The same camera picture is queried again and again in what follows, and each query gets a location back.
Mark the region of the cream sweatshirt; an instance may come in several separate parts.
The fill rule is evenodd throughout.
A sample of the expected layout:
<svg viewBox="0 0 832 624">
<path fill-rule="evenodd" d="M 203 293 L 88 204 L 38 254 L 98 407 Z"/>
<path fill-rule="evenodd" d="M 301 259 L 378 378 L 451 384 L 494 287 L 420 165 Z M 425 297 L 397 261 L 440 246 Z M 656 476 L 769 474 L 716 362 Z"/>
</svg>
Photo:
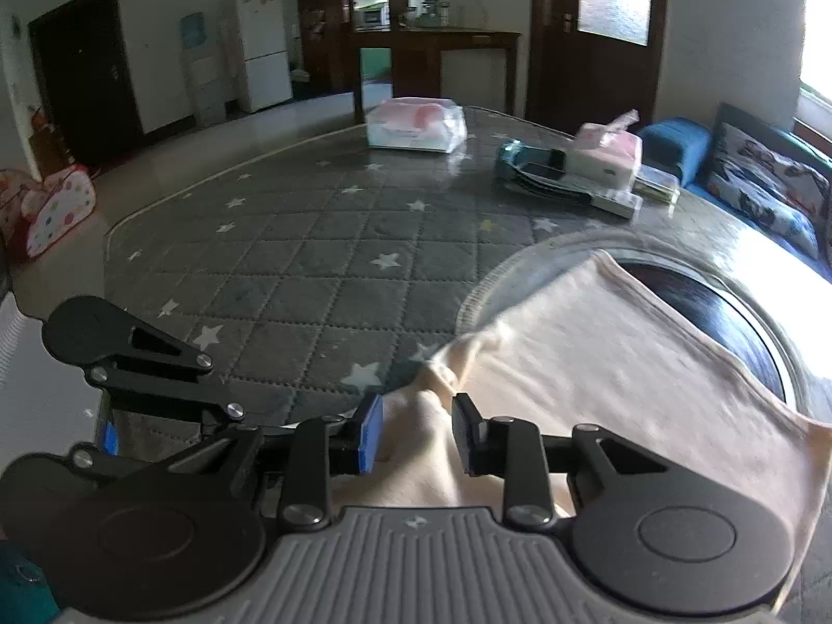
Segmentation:
<svg viewBox="0 0 832 624">
<path fill-rule="evenodd" d="M 605 252 L 481 331 L 434 352 L 385 399 L 380 499 L 492 504 L 497 483 L 465 476 L 450 403 L 513 415 L 546 434 L 594 423 L 766 504 L 805 555 L 830 477 L 829 425 L 784 406 L 718 342 Z"/>
</svg>

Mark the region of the teal jacket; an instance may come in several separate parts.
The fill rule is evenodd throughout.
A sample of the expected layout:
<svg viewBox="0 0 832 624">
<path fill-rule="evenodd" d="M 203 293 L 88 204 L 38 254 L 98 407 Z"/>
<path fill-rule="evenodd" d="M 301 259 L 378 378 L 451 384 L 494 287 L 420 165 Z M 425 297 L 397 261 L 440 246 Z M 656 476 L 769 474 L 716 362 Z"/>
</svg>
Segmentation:
<svg viewBox="0 0 832 624">
<path fill-rule="evenodd" d="M 3 538 L 0 542 L 0 622 L 49 624 L 58 616 L 59 607 L 42 570 Z"/>
</svg>

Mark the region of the grey quilted star tablecloth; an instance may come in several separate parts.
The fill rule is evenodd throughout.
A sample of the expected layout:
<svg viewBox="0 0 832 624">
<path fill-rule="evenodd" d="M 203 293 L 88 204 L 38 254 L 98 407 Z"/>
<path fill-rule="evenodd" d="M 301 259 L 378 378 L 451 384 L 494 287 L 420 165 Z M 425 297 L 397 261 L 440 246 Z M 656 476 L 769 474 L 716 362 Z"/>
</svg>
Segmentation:
<svg viewBox="0 0 832 624">
<path fill-rule="evenodd" d="M 747 290 L 797 350 L 804 413 L 830 412 L 828 282 L 721 207 L 684 193 L 634 221 L 512 192 L 502 142 L 555 148 L 551 129 L 485 109 L 448 157 L 374 151 L 353 127 L 243 163 L 121 221 L 107 240 L 112 302 L 200 346 L 268 425 L 351 409 L 451 340 L 493 268 L 557 235 L 626 230 L 678 242 Z"/>
</svg>

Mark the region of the polka dot play tent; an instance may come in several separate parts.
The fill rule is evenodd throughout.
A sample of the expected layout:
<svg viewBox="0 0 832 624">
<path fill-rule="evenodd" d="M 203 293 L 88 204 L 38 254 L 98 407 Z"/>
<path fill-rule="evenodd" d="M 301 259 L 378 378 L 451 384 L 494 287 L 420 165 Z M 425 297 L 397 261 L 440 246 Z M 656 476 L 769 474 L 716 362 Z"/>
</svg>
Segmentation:
<svg viewBox="0 0 832 624">
<path fill-rule="evenodd" d="M 2 235 L 12 262 L 30 262 L 83 223 L 96 208 L 84 166 L 72 165 L 42 182 L 17 169 L 2 170 Z"/>
</svg>

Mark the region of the white remote control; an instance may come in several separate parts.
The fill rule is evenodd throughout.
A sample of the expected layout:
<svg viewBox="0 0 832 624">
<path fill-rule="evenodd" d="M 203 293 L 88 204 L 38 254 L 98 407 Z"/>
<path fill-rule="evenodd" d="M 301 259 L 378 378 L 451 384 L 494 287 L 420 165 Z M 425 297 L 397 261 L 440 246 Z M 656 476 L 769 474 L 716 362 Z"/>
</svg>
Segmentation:
<svg viewBox="0 0 832 624">
<path fill-rule="evenodd" d="M 591 193 L 591 206 L 625 220 L 636 218 L 642 210 L 642 197 L 627 190 L 605 190 Z"/>
</svg>

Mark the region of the pink tissue box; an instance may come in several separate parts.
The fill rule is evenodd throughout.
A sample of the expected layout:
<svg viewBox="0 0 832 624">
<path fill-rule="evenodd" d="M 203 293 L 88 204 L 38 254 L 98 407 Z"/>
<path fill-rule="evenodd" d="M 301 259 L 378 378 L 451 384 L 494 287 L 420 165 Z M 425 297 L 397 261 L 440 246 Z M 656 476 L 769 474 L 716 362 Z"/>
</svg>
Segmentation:
<svg viewBox="0 0 832 624">
<path fill-rule="evenodd" d="M 632 189 L 642 166 L 643 141 L 629 129 L 638 121 L 638 110 L 630 110 L 608 124 L 581 125 L 565 151 L 565 172 L 602 187 Z"/>
</svg>

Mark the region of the water dispenser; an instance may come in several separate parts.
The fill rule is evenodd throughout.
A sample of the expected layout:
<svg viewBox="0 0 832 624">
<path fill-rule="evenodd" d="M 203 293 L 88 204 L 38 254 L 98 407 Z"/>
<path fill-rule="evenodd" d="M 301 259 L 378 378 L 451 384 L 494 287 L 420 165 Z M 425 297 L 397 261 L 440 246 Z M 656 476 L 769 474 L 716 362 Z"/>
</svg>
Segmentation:
<svg viewBox="0 0 832 624">
<path fill-rule="evenodd" d="M 200 128 L 220 124 L 226 119 L 222 65 L 204 14 L 195 11 L 182 17 L 179 35 L 182 72 L 196 124 Z"/>
</svg>

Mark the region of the pink wet wipes pack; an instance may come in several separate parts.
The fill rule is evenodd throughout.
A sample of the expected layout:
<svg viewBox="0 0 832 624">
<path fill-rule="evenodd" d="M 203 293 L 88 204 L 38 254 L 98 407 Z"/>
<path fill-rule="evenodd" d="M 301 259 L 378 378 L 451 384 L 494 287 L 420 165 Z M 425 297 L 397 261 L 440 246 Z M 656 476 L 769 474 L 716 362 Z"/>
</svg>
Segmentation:
<svg viewBox="0 0 832 624">
<path fill-rule="evenodd" d="M 376 149 L 452 153 L 468 137 L 463 107 L 433 97 L 384 100 L 367 114 L 365 129 Z"/>
</svg>

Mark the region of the blue sofa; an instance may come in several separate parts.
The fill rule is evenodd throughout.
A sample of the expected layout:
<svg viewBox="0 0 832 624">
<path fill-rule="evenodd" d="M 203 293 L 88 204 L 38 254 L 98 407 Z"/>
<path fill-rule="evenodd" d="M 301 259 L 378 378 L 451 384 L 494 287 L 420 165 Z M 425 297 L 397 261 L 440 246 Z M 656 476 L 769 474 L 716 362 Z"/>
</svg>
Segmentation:
<svg viewBox="0 0 832 624">
<path fill-rule="evenodd" d="M 830 158 L 735 106 L 711 128 L 674 117 L 639 131 L 643 162 L 830 278 Z"/>
</svg>

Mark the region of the left butterfly pillow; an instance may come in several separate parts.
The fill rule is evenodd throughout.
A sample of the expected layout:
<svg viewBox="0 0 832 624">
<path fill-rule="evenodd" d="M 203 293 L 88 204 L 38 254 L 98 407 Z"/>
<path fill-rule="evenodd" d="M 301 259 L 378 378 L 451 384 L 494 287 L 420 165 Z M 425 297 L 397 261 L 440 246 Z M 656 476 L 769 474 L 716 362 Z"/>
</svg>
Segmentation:
<svg viewBox="0 0 832 624">
<path fill-rule="evenodd" d="M 820 256 L 816 226 L 822 220 L 829 183 L 810 165 L 723 123 L 705 189 L 804 255 Z"/>
</svg>

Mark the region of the dark wooden side table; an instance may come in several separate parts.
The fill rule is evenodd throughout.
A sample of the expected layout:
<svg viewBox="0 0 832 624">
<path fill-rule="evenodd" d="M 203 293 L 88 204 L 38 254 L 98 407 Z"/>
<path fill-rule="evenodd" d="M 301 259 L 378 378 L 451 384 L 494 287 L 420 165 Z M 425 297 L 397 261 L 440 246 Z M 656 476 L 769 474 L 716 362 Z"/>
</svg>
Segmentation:
<svg viewBox="0 0 832 624">
<path fill-rule="evenodd" d="M 512 114 L 516 107 L 517 42 L 521 34 L 511 31 L 472 28 L 395 28 L 355 31 L 341 27 L 341 48 L 345 52 L 345 76 L 353 84 L 354 124 L 365 121 L 362 94 L 361 51 L 388 49 L 391 52 L 392 86 L 395 96 L 441 96 L 441 54 L 451 51 L 502 51 L 505 54 L 505 99 L 503 107 Z"/>
</svg>

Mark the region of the white refrigerator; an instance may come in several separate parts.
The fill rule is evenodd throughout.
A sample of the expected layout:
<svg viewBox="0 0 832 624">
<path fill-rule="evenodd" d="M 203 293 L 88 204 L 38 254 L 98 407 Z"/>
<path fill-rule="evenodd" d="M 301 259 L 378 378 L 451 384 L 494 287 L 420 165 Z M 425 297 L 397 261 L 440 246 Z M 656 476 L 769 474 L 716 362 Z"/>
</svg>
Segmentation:
<svg viewBox="0 0 832 624">
<path fill-rule="evenodd" d="M 234 0 L 240 103 L 247 113 L 292 99 L 282 0 Z"/>
</svg>

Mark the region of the dark wooden door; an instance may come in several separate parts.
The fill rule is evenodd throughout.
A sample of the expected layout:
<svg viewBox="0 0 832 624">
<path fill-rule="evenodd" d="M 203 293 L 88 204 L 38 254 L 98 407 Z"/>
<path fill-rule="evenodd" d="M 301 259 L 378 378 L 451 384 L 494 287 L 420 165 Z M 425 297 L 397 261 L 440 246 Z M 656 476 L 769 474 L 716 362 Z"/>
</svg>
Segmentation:
<svg viewBox="0 0 832 624">
<path fill-rule="evenodd" d="M 526 118 L 574 134 L 656 104 L 667 0 L 531 0 Z"/>
</svg>

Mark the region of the dark wooden cabinet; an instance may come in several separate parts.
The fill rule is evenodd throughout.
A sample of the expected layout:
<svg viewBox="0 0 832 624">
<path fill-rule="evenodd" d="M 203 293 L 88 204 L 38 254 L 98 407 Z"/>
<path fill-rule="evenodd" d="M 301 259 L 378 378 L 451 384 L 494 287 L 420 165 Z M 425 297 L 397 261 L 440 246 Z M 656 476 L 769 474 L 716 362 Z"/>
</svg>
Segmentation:
<svg viewBox="0 0 832 624">
<path fill-rule="evenodd" d="M 357 58 L 348 49 L 353 32 L 386 32 L 418 17 L 427 0 L 297 0 L 299 59 L 292 65 L 295 96 L 310 99 L 353 89 L 351 69 L 365 82 L 391 79 L 388 49 L 365 49 Z"/>
</svg>

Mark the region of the window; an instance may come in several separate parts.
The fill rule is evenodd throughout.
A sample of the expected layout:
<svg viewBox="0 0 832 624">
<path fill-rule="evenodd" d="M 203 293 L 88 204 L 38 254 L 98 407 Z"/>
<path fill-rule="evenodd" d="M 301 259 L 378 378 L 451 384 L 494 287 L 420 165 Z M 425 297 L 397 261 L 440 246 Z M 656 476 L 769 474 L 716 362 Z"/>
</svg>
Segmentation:
<svg viewBox="0 0 832 624">
<path fill-rule="evenodd" d="M 800 97 L 796 117 L 830 140 L 830 0 L 804 0 Z"/>
</svg>

